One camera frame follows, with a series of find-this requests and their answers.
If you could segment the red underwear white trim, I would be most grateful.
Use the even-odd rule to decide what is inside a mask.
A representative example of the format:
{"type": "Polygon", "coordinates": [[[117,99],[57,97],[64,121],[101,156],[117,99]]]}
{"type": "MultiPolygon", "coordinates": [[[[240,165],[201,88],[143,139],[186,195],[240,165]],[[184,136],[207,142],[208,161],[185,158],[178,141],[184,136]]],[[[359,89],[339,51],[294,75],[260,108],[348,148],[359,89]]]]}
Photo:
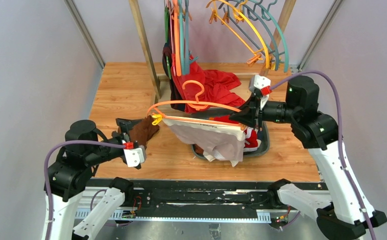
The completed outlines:
{"type": "Polygon", "coordinates": [[[230,123],[230,124],[240,125],[241,128],[243,129],[243,133],[245,135],[244,148],[243,148],[243,151],[245,153],[246,152],[254,152],[261,145],[261,140],[258,139],[257,131],[254,128],[242,125],[242,124],[240,124],[237,121],[230,120],[229,119],[229,115],[218,116],[218,117],[211,117],[210,120],[214,120],[214,121],[217,121],[217,122],[223,122],[223,123],[230,123]]]}

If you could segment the pale pink underwear cream waistband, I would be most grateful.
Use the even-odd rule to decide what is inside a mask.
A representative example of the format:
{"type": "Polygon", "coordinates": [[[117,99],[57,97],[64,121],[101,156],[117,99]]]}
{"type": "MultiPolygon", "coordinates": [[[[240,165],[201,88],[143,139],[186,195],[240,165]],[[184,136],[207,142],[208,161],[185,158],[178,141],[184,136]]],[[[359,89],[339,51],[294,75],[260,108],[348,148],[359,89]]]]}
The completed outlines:
{"type": "Polygon", "coordinates": [[[239,126],[220,124],[197,123],[172,119],[162,120],[187,145],[198,145],[211,153],[217,146],[227,145],[244,152],[245,134],[239,126]]]}

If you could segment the orange plastic hanger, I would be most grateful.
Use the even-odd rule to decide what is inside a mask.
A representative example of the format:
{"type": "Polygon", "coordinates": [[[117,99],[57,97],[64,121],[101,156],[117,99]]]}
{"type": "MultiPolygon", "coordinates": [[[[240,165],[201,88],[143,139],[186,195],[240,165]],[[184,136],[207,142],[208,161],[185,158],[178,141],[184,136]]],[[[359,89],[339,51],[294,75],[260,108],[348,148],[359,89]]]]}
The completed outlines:
{"type": "Polygon", "coordinates": [[[177,0],[172,0],[173,3],[173,31],[174,31],[174,52],[175,52],[175,70],[176,75],[182,75],[181,55],[180,55],[180,27],[179,27],[179,3],[177,0]]]}
{"type": "Polygon", "coordinates": [[[235,113],[241,112],[240,109],[235,108],[233,106],[216,103],[216,102],[209,102],[209,101],[199,101],[199,96],[202,95],[205,92],[204,86],[199,83],[196,80],[187,80],[183,83],[182,88],[185,89],[186,85],[188,84],[196,84],[200,86],[201,91],[199,91],[195,95],[195,100],[169,100],[169,101],[162,101],[157,102],[149,107],[149,109],[146,111],[146,115],[149,116],[152,113],[152,116],[158,120],[158,123],[160,123],[163,119],[169,119],[169,120],[177,120],[177,121],[190,121],[193,123],[201,123],[201,124],[214,124],[214,121],[212,120],[205,120],[205,119],[198,119],[198,118],[187,118],[187,117],[180,117],[180,116],[169,116],[161,112],[158,107],[163,105],[170,105],[170,104],[187,104],[191,106],[192,108],[198,110],[206,109],[207,107],[218,107],[230,110],[235,113]]]}

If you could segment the teal plastic clip hanger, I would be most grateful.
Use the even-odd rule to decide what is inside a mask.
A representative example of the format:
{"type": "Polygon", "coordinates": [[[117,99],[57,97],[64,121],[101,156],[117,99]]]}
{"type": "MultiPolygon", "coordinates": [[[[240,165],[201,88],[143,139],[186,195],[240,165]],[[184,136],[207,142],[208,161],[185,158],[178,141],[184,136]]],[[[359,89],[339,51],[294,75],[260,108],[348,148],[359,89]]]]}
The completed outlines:
{"type": "Polygon", "coordinates": [[[283,0],[280,13],[276,16],[273,9],[279,3],[279,0],[250,0],[243,9],[246,10],[248,19],[262,24],[270,37],[270,43],[267,45],[270,60],[265,61],[269,64],[267,69],[283,70],[287,73],[290,69],[290,52],[285,38],[285,30],[296,1],[283,0]]]}

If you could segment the blue-grey plastic clip hanger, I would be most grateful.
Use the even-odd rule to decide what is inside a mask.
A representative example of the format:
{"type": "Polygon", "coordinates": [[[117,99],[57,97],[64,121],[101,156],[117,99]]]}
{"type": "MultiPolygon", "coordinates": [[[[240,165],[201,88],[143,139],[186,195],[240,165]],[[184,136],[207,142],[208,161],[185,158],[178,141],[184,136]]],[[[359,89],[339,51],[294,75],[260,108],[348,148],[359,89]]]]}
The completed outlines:
{"type": "MultiPolygon", "coordinates": [[[[258,21],[251,21],[251,22],[258,29],[259,33],[261,34],[261,36],[265,40],[266,44],[268,45],[271,42],[271,40],[270,40],[270,37],[269,37],[267,31],[263,27],[263,25],[261,23],[259,23],[258,21]]],[[[245,23],[242,23],[241,26],[242,26],[244,32],[247,33],[248,36],[253,39],[253,44],[255,46],[257,46],[259,41],[257,40],[257,38],[256,38],[255,34],[253,33],[253,31],[245,23]]]]}

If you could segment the brown underwear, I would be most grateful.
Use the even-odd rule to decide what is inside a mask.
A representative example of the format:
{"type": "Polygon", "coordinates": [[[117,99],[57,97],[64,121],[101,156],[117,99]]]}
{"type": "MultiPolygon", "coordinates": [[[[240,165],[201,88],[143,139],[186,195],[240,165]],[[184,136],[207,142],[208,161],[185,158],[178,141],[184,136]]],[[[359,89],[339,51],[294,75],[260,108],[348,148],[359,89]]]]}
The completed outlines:
{"type": "Polygon", "coordinates": [[[192,150],[195,156],[198,158],[207,160],[208,162],[229,162],[232,167],[236,167],[244,159],[244,153],[242,150],[235,149],[234,147],[228,145],[212,148],[211,153],[209,153],[197,144],[193,144],[192,150]]]}

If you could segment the yellow plastic clip hanger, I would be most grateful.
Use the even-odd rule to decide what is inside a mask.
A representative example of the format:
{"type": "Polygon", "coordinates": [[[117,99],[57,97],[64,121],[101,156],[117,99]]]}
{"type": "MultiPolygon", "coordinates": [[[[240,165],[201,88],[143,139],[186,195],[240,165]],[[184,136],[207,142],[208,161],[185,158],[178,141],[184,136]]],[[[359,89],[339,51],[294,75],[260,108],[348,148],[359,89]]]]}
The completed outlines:
{"type": "Polygon", "coordinates": [[[209,23],[221,23],[226,27],[252,54],[252,57],[246,61],[248,66],[253,66],[258,61],[262,61],[264,68],[271,67],[271,51],[266,41],[247,17],[247,0],[209,0],[206,8],[211,10],[209,23]],[[254,33],[258,44],[254,45],[254,40],[244,32],[241,24],[246,24],[254,33]]]}

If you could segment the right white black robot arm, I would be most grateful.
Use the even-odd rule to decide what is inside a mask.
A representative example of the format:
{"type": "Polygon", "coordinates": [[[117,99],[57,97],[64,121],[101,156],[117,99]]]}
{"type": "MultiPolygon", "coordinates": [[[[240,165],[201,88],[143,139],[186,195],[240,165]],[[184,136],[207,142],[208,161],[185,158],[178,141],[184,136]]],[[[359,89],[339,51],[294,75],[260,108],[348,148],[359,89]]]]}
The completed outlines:
{"type": "Polygon", "coordinates": [[[250,98],[230,120],[252,127],[263,122],[289,124],[294,136],[312,156],[330,200],[321,200],[287,179],[267,189],[274,208],[292,207],[315,220],[329,240],[357,240],[387,222],[384,212],[368,201],[349,163],[342,134],[342,118],[319,111],[319,86],[306,75],[288,77],[285,101],[270,101],[274,86],[261,75],[250,79],[250,98]]]}

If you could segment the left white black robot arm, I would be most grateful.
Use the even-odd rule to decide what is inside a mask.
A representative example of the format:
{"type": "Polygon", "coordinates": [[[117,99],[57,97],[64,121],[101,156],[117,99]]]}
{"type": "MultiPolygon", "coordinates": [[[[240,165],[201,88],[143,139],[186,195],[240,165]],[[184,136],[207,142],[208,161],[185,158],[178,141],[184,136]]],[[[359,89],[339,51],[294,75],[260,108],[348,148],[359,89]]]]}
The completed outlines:
{"type": "Polygon", "coordinates": [[[118,118],[118,131],[106,138],[92,120],[74,122],[64,136],[64,142],[54,146],[44,161],[46,216],[43,238],[46,240],[93,240],[118,207],[131,207],[136,215],[142,199],[134,191],[133,182],[116,177],[104,191],[101,200],[89,214],[74,225],[79,203],[89,180],[100,164],[121,158],[130,168],[140,169],[146,160],[145,147],[132,140],[130,131],[139,120],[118,118]]]}

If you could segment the brown cloth on table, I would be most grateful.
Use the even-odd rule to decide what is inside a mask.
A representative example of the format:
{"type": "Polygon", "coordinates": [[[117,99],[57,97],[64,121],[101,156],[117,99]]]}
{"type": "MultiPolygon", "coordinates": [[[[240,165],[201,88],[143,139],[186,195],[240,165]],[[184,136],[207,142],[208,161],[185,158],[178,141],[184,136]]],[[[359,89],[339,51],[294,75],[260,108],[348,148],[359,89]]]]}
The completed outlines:
{"type": "Polygon", "coordinates": [[[137,142],[147,148],[147,143],[160,130],[159,125],[153,125],[154,119],[148,115],[142,119],[116,118],[119,134],[126,133],[131,142],[137,142]]]}

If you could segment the grey plastic basin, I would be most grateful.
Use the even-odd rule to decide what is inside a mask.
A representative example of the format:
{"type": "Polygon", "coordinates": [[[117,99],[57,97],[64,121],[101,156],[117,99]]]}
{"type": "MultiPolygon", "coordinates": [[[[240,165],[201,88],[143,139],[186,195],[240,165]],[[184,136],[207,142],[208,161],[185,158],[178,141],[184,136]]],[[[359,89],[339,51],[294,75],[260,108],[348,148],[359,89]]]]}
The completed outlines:
{"type": "MultiPolygon", "coordinates": [[[[212,108],[202,112],[193,113],[191,116],[197,119],[208,119],[210,117],[222,117],[230,115],[233,111],[224,109],[224,108],[212,108]]],[[[267,124],[262,121],[261,128],[257,130],[257,139],[260,141],[260,144],[255,151],[244,152],[244,158],[259,157],[264,155],[270,148],[270,138],[267,124]]]]}

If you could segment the large red garment hanging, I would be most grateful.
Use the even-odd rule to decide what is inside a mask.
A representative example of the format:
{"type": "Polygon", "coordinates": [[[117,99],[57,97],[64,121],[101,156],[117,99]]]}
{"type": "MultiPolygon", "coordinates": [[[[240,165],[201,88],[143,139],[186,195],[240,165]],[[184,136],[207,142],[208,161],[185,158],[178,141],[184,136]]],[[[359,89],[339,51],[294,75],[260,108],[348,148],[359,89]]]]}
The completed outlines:
{"type": "MultiPolygon", "coordinates": [[[[182,76],[185,81],[198,81],[204,86],[204,93],[198,98],[202,102],[214,102],[231,107],[239,107],[245,103],[239,95],[232,92],[241,85],[240,79],[231,72],[216,69],[203,69],[195,61],[190,65],[190,73],[182,76]]],[[[196,84],[187,84],[183,89],[185,100],[194,101],[195,95],[201,91],[196,84]]]]}

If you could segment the dark navy garment hanging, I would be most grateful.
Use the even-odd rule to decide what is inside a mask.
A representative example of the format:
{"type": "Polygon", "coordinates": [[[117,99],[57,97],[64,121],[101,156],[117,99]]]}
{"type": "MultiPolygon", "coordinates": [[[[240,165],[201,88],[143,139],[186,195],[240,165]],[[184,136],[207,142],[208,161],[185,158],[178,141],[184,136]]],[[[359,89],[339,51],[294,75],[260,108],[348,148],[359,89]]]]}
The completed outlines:
{"type": "Polygon", "coordinates": [[[168,5],[164,8],[165,43],[162,49],[162,66],[166,76],[169,78],[170,99],[185,100],[182,88],[183,78],[176,75],[175,60],[175,38],[173,7],[168,5]]]}

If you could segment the wooden clothes rack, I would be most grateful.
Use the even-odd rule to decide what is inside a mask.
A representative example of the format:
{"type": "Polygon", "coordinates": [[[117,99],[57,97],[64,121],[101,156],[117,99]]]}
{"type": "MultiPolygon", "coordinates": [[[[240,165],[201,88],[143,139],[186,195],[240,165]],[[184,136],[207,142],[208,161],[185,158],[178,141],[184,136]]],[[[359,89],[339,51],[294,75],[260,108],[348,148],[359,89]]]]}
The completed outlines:
{"type": "MultiPolygon", "coordinates": [[[[211,10],[209,8],[206,8],[208,1],[209,0],[205,1],[204,3],[205,8],[203,13],[195,14],[194,6],[196,5],[196,2],[194,0],[189,0],[189,12],[191,16],[191,21],[189,23],[189,47],[191,51],[191,59],[197,58],[195,62],[204,70],[219,70],[223,72],[233,73],[229,70],[223,70],[219,68],[205,68],[204,65],[202,63],[199,63],[198,61],[199,57],[204,57],[208,54],[217,54],[218,56],[221,56],[223,51],[222,45],[230,39],[236,39],[235,46],[229,47],[230,52],[240,51],[242,54],[246,54],[246,61],[252,57],[252,54],[248,51],[248,49],[234,36],[233,33],[231,33],[225,26],[221,25],[220,22],[213,22],[211,24],[209,23],[211,17],[211,10]]],[[[141,12],[139,2],[137,0],[131,0],[128,4],[139,36],[141,49],[144,54],[146,70],[149,74],[149,78],[152,84],[153,90],[151,102],[153,104],[156,104],[159,102],[171,101],[170,80],[166,76],[165,71],[163,69],[162,51],[166,42],[165,7],[168,5],[174,7],[173,1],[152,1],[154,12],[157,13],[157,16],[151,17],[151,26],[156,26],[158,28],[159,34],[157,43],[154,43],[153,39],[148,38],[147,36],[147,27],[145,24],[147,16],[141,12]]],[[[290,72],[290,67],[288,72],[283,72],[282,69],[276,71],[271,69],[266,70],[264,69],[264,64],[262,61],[258,61],[252,66],[248,66],[246,61],[244,63],[244,66],[246,68],[256,68],[257,74],[260,76],[267,77],[269,73],[272,72],[282,72],[284,74],[288,74],[290,72]]],[[[242,81],[242,77],[239,74],[233,74],[235,74],[239,78],[240,82],[242,81]]],[[[234,88],[232,92],[236,93],[235,90],[239,87],[240,86],[234,88]]],[[[172,109],[173,111],[181,111],[183,113],[188,114],[205,111],[205,109],[196,110],[185,103],[172,103],[170,105],[167,105],[167,107],[172,109]]]]}

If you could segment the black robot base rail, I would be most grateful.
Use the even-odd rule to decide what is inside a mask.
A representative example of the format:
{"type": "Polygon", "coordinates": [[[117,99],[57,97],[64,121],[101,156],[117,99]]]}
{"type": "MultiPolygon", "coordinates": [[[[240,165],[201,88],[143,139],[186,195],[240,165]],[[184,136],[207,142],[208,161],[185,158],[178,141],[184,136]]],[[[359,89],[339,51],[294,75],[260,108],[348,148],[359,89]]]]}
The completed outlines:
{"type": "Polygon", "coordinates": [[[273,205],[270,181],[135,179],[131,196],[106,219],[107,227],[134,222],[254,223],[278,230],[316,220],[298,207],[273,205]]]}

